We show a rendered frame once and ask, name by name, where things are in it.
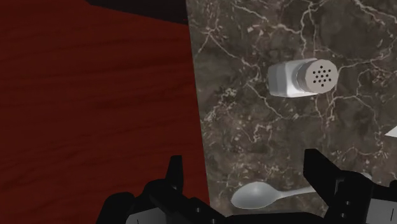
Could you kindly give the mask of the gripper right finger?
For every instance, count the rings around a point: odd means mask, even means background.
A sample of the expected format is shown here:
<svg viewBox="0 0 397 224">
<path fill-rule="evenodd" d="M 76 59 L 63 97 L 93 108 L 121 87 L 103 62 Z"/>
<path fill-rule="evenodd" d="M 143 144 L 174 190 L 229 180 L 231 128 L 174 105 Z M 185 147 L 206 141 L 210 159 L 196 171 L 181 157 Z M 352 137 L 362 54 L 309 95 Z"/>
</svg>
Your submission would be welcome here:
<svg viewBox="0 0 397 224">
<path fill-rule="evenodd" d="M 397 179 L 389 186 L 339 169 L 317 149 L 306 149 L 303 176 L 324 200 L 329 224 L 397 224 Z"/>
</svg>

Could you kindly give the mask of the white plastic spoon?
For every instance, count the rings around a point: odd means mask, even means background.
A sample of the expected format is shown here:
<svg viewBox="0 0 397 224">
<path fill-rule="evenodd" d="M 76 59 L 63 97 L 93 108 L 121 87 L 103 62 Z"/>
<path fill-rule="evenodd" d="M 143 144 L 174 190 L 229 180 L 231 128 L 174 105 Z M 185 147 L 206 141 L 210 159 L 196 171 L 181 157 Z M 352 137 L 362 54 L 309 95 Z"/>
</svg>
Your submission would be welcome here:
<svg viewBox="0 0 397 224">
<path fill-rule="evenodd" d="M 306 177 L 310 184 L 320 183 L 325 186 L 332 185 L 331 189 L 334 191 L 332 197 L 340 189 L 339 184 L 344 182 L 345 176 L 332 175 L 311 175 Z M 299 188 L 296 190 L 279 191 L 265 182 L 253 182 L 242 186 L 232 196 L 231 203 L 241 209 L 261 209 L 267 207 L 277 200 L 302 195 L 306 193 L 317 193 L 316 189 L 310 185 L 308 187 Z"/>
</svg>

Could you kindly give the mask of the white salt shaker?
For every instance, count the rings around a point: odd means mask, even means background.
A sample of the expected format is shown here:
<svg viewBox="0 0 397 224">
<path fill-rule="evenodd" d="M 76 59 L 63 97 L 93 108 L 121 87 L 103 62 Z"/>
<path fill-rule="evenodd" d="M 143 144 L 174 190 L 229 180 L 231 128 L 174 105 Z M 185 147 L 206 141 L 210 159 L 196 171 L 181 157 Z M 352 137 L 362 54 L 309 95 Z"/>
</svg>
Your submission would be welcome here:
<svg viewBox="0 0 397 224">
<path fill-rule="evenodd" d="M 305 97 L 329 92 L 337 85 L 339 72 L 330 60 L 302 59 L 268 68 L 268 89 L 278 97 Z"/>
</svg>

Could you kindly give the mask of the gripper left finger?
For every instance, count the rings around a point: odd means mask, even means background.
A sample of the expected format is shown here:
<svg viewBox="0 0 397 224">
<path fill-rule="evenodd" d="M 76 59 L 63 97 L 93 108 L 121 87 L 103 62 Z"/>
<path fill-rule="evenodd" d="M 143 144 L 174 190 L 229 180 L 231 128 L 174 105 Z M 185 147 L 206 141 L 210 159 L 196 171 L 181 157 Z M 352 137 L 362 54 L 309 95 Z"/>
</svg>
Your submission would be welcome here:
<svg viewBox="0 0 397 224">
<path fill-rule="evenodd" d="M 139 196 L 109 196 L 95 224 L 226 224 L 226 217 L 209 205 L 184 196 L 183 183 L 182 156 L 174 155 L 166 176 L 147 183 Z"/>
</svg>

